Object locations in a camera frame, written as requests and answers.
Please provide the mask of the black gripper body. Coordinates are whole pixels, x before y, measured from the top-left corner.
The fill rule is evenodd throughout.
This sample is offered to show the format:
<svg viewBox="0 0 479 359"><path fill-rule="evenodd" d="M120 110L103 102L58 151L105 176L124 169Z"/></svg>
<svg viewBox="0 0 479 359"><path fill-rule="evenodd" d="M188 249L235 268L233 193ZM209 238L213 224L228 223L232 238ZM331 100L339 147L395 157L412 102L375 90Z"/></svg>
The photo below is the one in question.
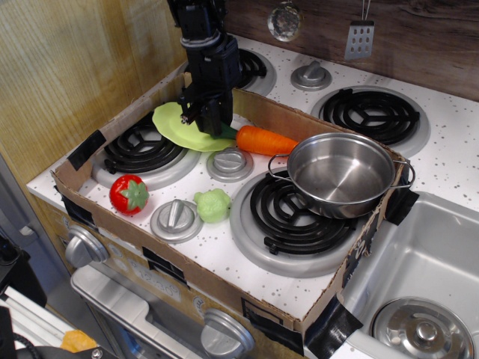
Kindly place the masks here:
<svg viewBox="0 0 479 359"><path fill-rule="evenodd" d="M199 112L208 100L219 101L220 109L231 112L232 90L242 76L237 39L227 33L193 40L182 37L192 83L183 90L179 103L184 112Z"/></svg>

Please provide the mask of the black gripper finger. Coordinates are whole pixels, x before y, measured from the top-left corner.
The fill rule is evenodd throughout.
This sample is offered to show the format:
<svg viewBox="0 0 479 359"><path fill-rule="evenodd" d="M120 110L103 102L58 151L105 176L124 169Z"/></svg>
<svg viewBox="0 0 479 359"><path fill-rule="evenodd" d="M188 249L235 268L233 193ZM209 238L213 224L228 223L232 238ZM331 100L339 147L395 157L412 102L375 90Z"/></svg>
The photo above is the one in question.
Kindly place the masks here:
<svg viewBox="0 0 479 359"><path fill-rule="evenodd" d="M232 92L206 92L201 100L200 131L215 139L234 139L232 120Z"/></svg>
<svg viewBox="0 0 479 359"><path fill-rule="evenodd" d="M182 124L192 124L202 115L203 106L201 104L182 102L180 106L182 108L182 114L180 115Z"/></svg>

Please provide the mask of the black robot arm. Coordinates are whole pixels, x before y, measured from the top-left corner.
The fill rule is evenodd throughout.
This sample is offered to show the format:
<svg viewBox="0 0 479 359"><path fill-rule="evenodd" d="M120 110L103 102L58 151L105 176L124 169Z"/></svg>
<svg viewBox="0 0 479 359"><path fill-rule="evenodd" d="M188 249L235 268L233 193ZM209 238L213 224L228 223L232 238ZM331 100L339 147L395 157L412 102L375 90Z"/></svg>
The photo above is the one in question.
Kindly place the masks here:
<svg viewBox="0 0 479 359"><path fill-rule="evenodd" d="M200 132L222 136L233 118L232 90L242 79L237 39L224 28L224 1L170 1L180 42L186 50L192 83L179 98L182 122Z"/></svg>

